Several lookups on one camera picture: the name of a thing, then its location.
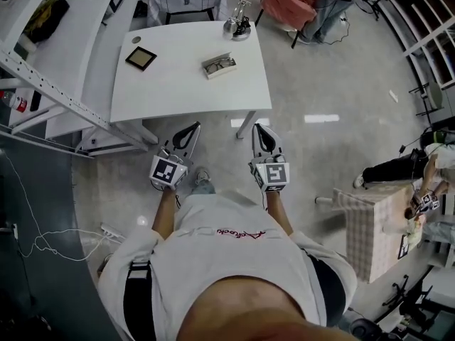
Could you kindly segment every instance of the person's leg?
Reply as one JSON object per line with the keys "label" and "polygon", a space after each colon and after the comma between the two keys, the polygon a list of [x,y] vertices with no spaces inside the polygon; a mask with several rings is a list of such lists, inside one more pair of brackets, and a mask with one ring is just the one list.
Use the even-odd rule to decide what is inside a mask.
{"label": "person's leg", "polygon": [[428,162],[426,154],[419,152],[419,158],[414,164],[411,154],[401,158],[379,164],[378,166],[366,168],[363,171],[363,180],[366,183],[388,182],[391,180],[418,179],[423,177],[425,165]]}
{"label": "person's leg", "polygon": [[313,40],[314,34],[322,27],[324,21],[328,18],[335,2],[336,0],[316,0],[313,8],[316,10],[317,15],[311,23],[305,24],[299,34],[300,39],[308,43]]}
{"label": "person's leg", "polygon": [[214,195],[216,193],[207,168],[199,167],[196,169],[196,180],[194,183],[195,187],[191,191],[192,195]]}
{"label": "person's leg", "polygon": [[322,27],[315,32],[314,38],[319,42],[324,42],[326,39],[326,35],[329,30],[335,25],[335,23],[339,20],[342,13],[346,11],[346,9],[353,4],[352,1],[341,1],[338,0],[335,5],[333,6],[333,11],[328,15],[327,19],[322,23]]}

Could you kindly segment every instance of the gray floor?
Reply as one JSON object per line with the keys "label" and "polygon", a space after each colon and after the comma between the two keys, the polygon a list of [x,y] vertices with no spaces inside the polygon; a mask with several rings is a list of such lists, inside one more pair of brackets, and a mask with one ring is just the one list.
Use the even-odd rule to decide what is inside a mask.
{"label": "gray floor", "polygon": [[[233,7],[236,1],[228,0],[228,4]],[[247,15],[253,21],[259,0],[250,1]],[[394,33],[383,18],[377,22],[355,5],[347,15],[349,36],[334,45],[298,44],[292,50],[286,32],[266,14],[257,27],[273,105],[262,117],[269,118],[281,136],[291,164],[291,184],[282,193],[284,206],[295,229],[341,252],[343,216],[317,208],[315,196],[331,195],[333,187],[350,190],[353,178],[364,167],[397,156],[400,146],[414,141],[424,128],[415,116],[415,98],[407,93],[416,81]],[[189,16],[173,17],[172,23],[184,21],[179,19]],[[339,23],[328,41],[339,39],[346,29]],[[389,96],[390,90],[398,103]],[[236,189],[260,203],[261,192],[247,167],[252,157],[250,139],[237,140],[236,129],[231,127],[231,119],[245,114],[192,114],[148,120],[145,125],[165,139],[200,121],[202,133],[193,156],[196,165],[210,169],[218,190]],[[305,115],[312,114],[336,114],[339,121],[306,123]],[[98,229],[104,222],[128,234],[138,216],[153,221],[160,193],[150,186],[148,174],[155,152],[152,148],[148,153],[120,153],[93,161],[75,158],[73,182],[80,228]],[[179,188],[181,198],[187,193],[187,186]],[[82,243],[86,251],[94,244],[87,237]],[[113,249],[114,245],[106,244],[95,252],[88,262],[92,273]],[[361,284],[354,308],[374,318],[391,293],[393,281],[400,281],[407,272],[412,283],[424,272],[428,251],[426,247],[414,250],[373,285]]]}

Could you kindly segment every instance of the black pants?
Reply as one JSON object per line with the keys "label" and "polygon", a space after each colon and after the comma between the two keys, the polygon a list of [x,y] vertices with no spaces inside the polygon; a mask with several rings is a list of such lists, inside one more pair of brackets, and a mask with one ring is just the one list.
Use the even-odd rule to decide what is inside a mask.
{"label": "black pants", "polygon": [[370,182],[389,182],[392,180],[418,179],[424,176],[424,168],[428,163],[427,155],[424,151],[417,152],[418,159],[415,162],[411,159],[411,154],[401,158],[380,164],[376,167],[366,168],[363,171],[363,180]]}

